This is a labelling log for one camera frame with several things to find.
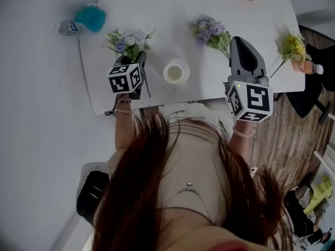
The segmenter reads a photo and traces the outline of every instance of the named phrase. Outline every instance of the black chair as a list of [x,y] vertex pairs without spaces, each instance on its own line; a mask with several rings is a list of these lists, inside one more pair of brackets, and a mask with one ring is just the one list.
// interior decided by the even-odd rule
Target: black chair
[[312,45],[306,46],[306,52],[312,57],[315,64],[323,66],[323,74],[321,75],[321,82],[323,87],[328,91],[335,91],[335,45],[326,49],[317,49]]
[[331,62],[335,59],[335,46],[327,49],[316,49],[311,45],[306,47],[307,53],[315,64],[323,66],[323,74],[305,74],[305,90],[302,92],[289,92],[286,96],[293,108],[301,118],[305,118],[316,105],[322,112],[319,124],[323,124],[331,111],[330,102],[324,106],[319,100],[322,86],[328,91],[335,91],[335,66]]

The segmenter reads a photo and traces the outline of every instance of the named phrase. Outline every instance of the necklace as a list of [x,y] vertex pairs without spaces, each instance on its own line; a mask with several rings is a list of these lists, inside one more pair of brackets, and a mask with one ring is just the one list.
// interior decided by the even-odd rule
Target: necklace
[[200,193],[199,193],[196,189],[194,189],[194,188],[192,187],[192,185],[193,185],[192,181],[188,181],[186,184],[187,184],[187,187],[185,187],[185,188],[179,190],[178,193],[182,193],[182,192],[185,192],[185,191],[190,191],[190,192],[193,192],[193,193],[195,193],[196,195],[198,195],[199,198],[200,198],[200,200],[201,200],[201,202],[203,203],[203,206],[204,206],[205,209],[206,209],[206,212],[207,212],[207,218],[210,220],[210,222],[214,223],[214,222],[211,220],[211,216],[210,216],[210,214],[209,214],[209,212],[208,212],[208,209],[207,209],[207,207],[206,207],[206,205],[205,205],[203,199],[202,199],[201,196],[200,196]]
[[192,181],[188,181],[186,184],[187,184],[187,187],[184,188],[184,189],[181,189],[178,193],[181,193],[183,191],[191,191],[191,192],[194,192],[195,194],[199,195],[199,197],[200,197],[199,192],[196,189],[192,188],[192,184],[193,184]]

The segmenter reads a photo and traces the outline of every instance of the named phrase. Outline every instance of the bracelet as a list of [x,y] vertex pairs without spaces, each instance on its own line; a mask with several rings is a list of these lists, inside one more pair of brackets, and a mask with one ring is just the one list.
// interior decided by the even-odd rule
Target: bracelet
[[128,114],[132,114],[132,111],[125,111],[125,110],[120,110],[120,109],[116,109],[116,111],[123,112],[123,113],[128,113]]
[[252,132],[250,134],[244,134],[244,133],[237,131],[235,125],[232,127],[232,130],[235,133],[235,135],[240,136],[241,138],[245,138],[245,139],[251,138],[256,133],[254,127],[252,128]]

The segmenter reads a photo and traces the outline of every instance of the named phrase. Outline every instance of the plastic bottle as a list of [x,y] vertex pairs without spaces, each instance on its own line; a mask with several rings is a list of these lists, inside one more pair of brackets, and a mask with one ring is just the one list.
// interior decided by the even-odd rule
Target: plastic bottle
[[61,23],[56,24],[55,29],[58,30],[59,34],[70,36],[77,35],[82,30],[80,23],[76,23],[71,20],[63,20]]
[[322,65],[314,64],[312,61],[293,61],[293,68],[297,72],[307,74],[323,74]]

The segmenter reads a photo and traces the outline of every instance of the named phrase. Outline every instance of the yellow flower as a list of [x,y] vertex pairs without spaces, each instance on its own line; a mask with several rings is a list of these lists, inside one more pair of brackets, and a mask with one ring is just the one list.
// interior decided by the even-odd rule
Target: yellow flower
[[298,55],[306,56],[306,49],[303,45],[301,45],[301,44],[296,45],[295,50],[296,50]]
[[287,36],[286,36],[286,40],[289,42],[289,43],[295,43],[295,41],[297,40],[297,38],[295,37],[295,36],[293,36],[292,34],[288,34]]

